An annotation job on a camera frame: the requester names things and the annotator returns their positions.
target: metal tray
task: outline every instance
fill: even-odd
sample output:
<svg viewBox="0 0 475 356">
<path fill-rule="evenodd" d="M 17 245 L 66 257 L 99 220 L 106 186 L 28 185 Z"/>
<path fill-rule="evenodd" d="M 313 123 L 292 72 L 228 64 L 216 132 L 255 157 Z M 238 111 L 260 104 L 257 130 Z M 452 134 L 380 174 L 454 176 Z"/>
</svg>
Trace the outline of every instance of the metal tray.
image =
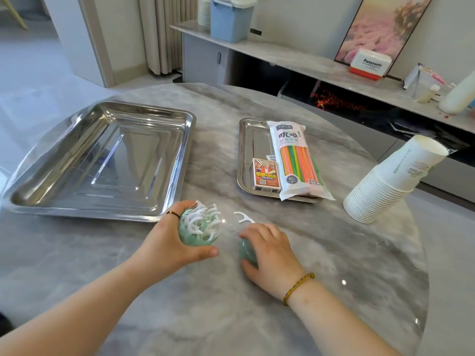
<svg viewBox="0 0 475 356">
<path fill-rule="evenodd" d="M 268 155 L 274 155 L 274 147 L 270 136 L 270 129 L 265 121 L 254 119 L 242 119 L 239 122 L 239 155 L 238 155 L 238 181 L 239 186 L 246 192 L 253 195 L 276 197 L 279 194 L 256 191 L 251 187 L 251 162 L 252 159 L 260 158 L 266 160 Z M 318 203 L 320 197 L 290 197 L 288 200 L 301 201 L 307 203 Z"/>
<path fill-rule="evenodd" d="M 180 198 L 196 117 L 106 101 L 73 125 L 12 187 L 14 212 L 155 222 Z"/>
</svg>

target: framed picture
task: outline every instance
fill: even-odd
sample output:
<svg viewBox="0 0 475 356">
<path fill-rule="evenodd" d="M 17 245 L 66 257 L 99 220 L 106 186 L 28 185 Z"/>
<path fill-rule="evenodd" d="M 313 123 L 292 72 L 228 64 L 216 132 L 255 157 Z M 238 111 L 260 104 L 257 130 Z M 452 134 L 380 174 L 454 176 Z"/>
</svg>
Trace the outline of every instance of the framed picture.
<svg viewBox="0 0 475 356">
<path fill-rule="evenodd" d="M 349 65 L 359 48 L 394 63 L 432 0 L 363 0 L 335 61 Z"/>
</svg>

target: round marble table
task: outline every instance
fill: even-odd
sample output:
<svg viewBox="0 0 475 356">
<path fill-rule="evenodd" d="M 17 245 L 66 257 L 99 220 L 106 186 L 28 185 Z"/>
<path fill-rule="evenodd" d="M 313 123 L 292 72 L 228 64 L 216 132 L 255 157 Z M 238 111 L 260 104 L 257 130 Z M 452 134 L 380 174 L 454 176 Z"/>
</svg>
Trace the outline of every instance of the round marble table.
<svg viewBox="0 0 475 356">
<path fill-rule="evenodd" d="M 238 262 L 234 211 L 278 225 L 307 270 L 385 340 L 417 351 L 428 311 L 428 275 L 418 229 L 401 202 L 364 225 L 342 207 L 375 161 L 342 131 L 294 104 L 231 86 L 170 84 L 116 99 L 188 110 L 197 117 L 182 199 L 216 203 L 226 226 L 220 256 L 189 265 L 143 293 L 107 339 L 102 355 L 315 355 L 311 336 L 289 308 L 254 286 Z M 306 139 L 336 202 L 281 202 L 236 182 L 239 120 L 290 120 Z M 27 167 L 66 129 L 52 129 Z M 152 225 L 2 210 L 0 310 L 16 324 L 38 315 L 126 260 Z"/>
</svg>

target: tiled floor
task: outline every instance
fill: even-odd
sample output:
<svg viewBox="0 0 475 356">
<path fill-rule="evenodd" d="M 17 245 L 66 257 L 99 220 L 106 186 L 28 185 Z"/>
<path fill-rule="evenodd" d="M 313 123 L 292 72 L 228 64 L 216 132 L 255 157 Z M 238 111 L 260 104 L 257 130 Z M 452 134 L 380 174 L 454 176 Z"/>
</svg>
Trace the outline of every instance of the tiled floor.
<svg viewBox="0 0 475 356">
<path fill-rule="evenodd" d="M 73 75 L 51 23 L 16 27 L 0 13 L 0 189 L 52 121 L 125 90 L 169 83 L 176 77 L 141 77 L 104 89 Z M 407 203 L 429 261 L 430 309 L 419 356 L 474 355 L 475 213 L 424 191 Z"/>
</svg>

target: beige curtain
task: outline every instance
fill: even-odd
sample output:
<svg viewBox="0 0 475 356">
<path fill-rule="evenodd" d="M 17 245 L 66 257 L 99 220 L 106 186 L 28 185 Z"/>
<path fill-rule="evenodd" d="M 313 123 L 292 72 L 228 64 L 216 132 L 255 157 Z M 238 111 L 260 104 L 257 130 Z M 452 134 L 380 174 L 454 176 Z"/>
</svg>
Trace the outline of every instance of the beige curtain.
<svg viewBox="0 0 475 356">
<path fill-rule="evenodd" d="M 181 32 L 169 27 L 195 20 L 198 0 L 139 0 L 149 69 L 159 75 L 181 68 Z"/>
</svg>

